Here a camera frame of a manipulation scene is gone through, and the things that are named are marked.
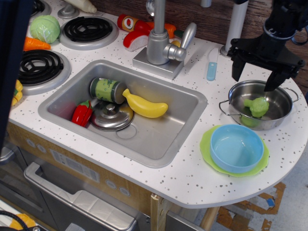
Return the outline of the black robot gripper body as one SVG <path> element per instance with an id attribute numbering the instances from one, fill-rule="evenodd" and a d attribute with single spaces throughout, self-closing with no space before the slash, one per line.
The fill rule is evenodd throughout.
<path id="1" fill-rule="evenodd" d="M 291 77 L 295 77 L 298 70 L 306 62 L 288 50 L 285 44 L 288 40 L 297 45 L 305 44 L 305 42 L 300 43 L 294 39 L 298 29 L 287 37 L 282 37 L 273 28 L 269 28 L 266 25 L 263 26 L 263 29 L 263 34 L 257 38 L 232 39 L 228 56 L 232 58 L 236 54 L 244 54 L 246 63 L 271 71 L 282 69 L 290 72 Z"/>

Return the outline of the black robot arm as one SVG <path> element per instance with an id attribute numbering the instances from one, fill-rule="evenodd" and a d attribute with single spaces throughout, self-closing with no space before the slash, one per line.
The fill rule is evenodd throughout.
<path id="1" fill-rule="evenodd" d="M 246 63 L 271 71 L 264 91 L 277 89 L 285 80 L 295 78 L 306 62 L 285 46 L 296 32 L 308 27 L 306 0 L 274 0 L 272 12 L 256 38 L 234 38 L 227 56 L 233 61 L 232 78 L 238 81 Z"/>

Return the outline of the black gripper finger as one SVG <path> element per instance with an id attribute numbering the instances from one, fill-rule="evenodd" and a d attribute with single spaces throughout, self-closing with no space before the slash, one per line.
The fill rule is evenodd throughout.
<path id="1" fill-rule="evenodd" d="M 244 54 L 236 54 L 231 58 L 233 61 L 232 65 L 232 78 L 235 81 L 239 81 L 241 74 L 243 72 L 243 69 L 246 65 L 246 59 Z"/>
<path id="2" fill-rule="evenodd" d="M 269 78 L 266 82 L 264 91 L 274 91 L 284 81 L 286 81 L 290 77 L 291 77 L 290 72 L 287 72 L 285 70 L 278 69 L 278 70 L 272 71 L 272 73 L 270 74 L 270 76 L 269 76 Z"/>

